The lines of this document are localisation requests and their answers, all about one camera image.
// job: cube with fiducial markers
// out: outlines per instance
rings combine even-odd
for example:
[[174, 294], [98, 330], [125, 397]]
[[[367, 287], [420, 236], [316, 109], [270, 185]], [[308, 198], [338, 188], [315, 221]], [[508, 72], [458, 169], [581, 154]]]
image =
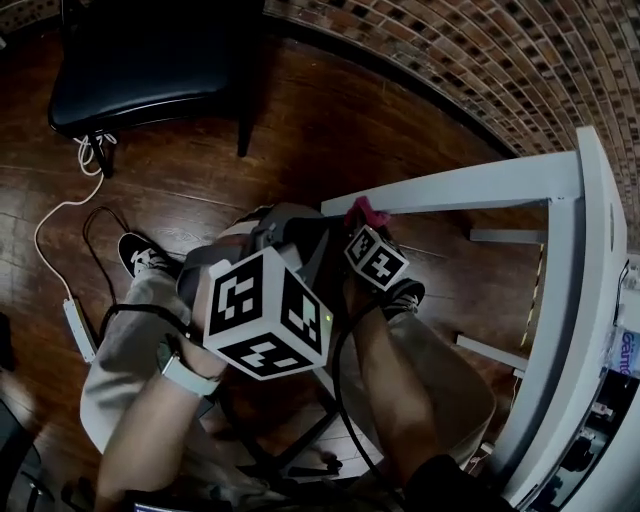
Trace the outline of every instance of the cube with fiducial markers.
[[258, 380], [327, 363], [333, 315], [274, 248], [211, 279], [204, 348]]
[[409, 266], [407, 259], [369, 226], [344, 250], [353, 270], [381, 290], [388, 290]]

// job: forearm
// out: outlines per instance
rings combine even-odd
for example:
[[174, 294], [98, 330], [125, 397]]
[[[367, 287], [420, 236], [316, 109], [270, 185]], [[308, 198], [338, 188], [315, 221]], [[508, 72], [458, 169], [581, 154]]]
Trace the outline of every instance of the forearm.
[[200, 397], [154, 376], [124, 414], [104, 452], [96, 511], [119, 503], [127, 490], [157, 491], [171, 484]]
[[406, 483], [416, 469], [440, 453], [431, 400], [394, 346], [379, 308], [360, 321], [353, 335], [378, 437]]

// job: black sneaker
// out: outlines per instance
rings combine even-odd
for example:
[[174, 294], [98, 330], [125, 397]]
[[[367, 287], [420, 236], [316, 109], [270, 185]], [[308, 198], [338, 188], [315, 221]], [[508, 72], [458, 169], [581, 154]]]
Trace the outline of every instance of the black sneaker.
[[143, 270], [157, 269], [177, 279], [180, 271], [173, 261], [156, 244], [136, 233], [125, 233], [118, 242], [120, 261], [131, 277], [136, 277]]
[[382, 313], [387, 320], [405, 311], [417, 313], [425, 291], [422, 283], [409, 278], [401, 279], [385, 292]]

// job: pink cloth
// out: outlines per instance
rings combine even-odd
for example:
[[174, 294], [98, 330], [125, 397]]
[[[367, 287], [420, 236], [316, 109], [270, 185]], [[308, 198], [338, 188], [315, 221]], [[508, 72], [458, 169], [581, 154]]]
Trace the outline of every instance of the pink cloth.
[[389, 222], [389, 219], [391, 219], [391, 215], [374, 211], [367, 196], [360, 196], [344, 216], [344, 225], [353, 227], [360, 220], [373, 229], [380, 229]]

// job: black sleeve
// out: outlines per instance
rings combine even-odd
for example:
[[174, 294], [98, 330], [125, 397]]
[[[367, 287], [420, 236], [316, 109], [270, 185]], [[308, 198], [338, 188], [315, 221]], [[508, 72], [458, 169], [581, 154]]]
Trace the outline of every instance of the black sleeve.
[[448, 455], [438, 455], [420, 466], [407, 484], [405, 497], [410, 512], [514, 510], [504, 498], [462, 471]]

